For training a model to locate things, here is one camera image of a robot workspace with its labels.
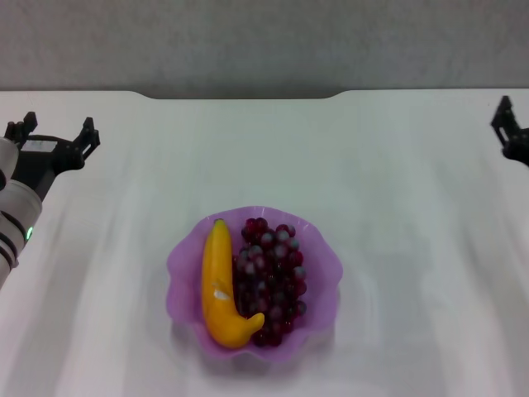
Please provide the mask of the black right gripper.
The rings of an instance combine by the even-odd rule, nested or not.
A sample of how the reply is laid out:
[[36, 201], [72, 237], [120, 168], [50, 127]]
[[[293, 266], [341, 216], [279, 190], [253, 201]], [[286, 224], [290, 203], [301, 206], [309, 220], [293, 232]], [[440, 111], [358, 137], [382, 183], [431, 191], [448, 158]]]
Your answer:
[[503, 146], [503, 156], [529, 167], [529, 127], [519, 127], [508, 96], [500, 99], [490, 125]]

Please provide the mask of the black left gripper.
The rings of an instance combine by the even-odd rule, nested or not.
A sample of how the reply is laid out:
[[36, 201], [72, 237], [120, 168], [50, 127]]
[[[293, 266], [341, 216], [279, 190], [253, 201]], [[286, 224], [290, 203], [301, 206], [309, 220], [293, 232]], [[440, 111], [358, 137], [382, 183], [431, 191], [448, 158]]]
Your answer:
[[[28, 112], [22, 121], [7, 124], [4, 138], [15, 145], [23, 145], [37, 125], [36, 114]], [[81, 132], [72, 142], [57, 137], [46, 137], [41, 142], [51, 148], [45, 151], [21, 150], [12, 175], [12, 180], [33, 190], [41, 201], [58, 175], [68, 170], [82, 169], [86, 159], [101, 144], [91, 117], [85, 119]]]

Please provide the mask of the yellow banana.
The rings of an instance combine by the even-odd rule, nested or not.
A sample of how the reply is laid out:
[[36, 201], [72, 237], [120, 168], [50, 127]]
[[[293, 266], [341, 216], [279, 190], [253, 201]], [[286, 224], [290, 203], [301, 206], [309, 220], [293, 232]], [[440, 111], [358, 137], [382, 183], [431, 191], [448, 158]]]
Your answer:
[[222, 219], [214, 221], [203, 249], [201, 302], [210, 337], [226, 349], [243, 347], [265, 324], [263, 313], [245, 318], [236, 309], [231, 234]]

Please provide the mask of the dark red grape bunch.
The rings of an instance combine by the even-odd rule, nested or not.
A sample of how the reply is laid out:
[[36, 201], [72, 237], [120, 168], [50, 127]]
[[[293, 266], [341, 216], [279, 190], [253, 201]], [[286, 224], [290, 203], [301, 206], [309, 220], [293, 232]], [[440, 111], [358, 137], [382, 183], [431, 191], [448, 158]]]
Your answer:
[[307, 271], [296, 234], [293, 225], [272, 228], [265, 218], [248, 218], [241, 229], [233, 289], [241, 316], [264, 315], [263, 327], [250, 338], [257, 347], [279, 346], [307, 312]]

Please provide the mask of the purple wavy-rimmed plastic plate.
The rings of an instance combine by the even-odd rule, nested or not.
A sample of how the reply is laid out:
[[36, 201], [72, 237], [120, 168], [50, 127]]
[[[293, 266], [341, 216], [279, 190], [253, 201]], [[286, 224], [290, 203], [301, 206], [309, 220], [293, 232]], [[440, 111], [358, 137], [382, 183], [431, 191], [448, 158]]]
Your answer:
[[[201, 269], [203, 246], [215, 219], [226, 221], [232, 235], [232, 246], [239, 248], [242, 237], [236, 231], [247, 218], [266, 218], [277, 225], [294, 225], [296, 238], [301, 243], [304, 255], [303, 266], [307, 270], [308, 291], [303, 296], [307, 304], [306, 314], [299, 319], [296, 328], [275, 348], [259, 348], [248, 345], [237, 350], [227, 350], [208, 335], [202, 315]], [[338, 284], [343, 275], [343, 266], [320, 231], [309, 221], [291, 213], [263, 206], [233, 208], [211, 214], [200, 220], [191, 232], [169, 253], [167, 259], [169, 288], [166, 295], [166, 310], [172, 321], [189, 328], [198, 340], [203, 353], [217, 359], [231, 359], [241, 355], [252, 355], [265, 362], [282, 362], [292, 359], [305, 341], [331, 328], [336, 321], [338, 309]]]

